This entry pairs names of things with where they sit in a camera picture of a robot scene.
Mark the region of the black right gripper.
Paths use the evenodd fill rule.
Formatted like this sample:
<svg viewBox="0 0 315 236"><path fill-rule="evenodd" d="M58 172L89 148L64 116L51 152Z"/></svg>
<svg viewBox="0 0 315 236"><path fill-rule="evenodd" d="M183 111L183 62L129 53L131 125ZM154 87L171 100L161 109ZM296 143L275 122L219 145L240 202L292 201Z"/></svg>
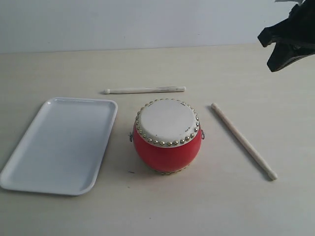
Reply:
<svg viewBox="0 0 315 236"><path fill-rule="evenodd" d="M284 43L275 45L267 61L271 72L282 70L315 54L315 1L304 0L294 5L288 19L289 22L281 21L264 28L257 37L263 47L272 43Z"/></svg>

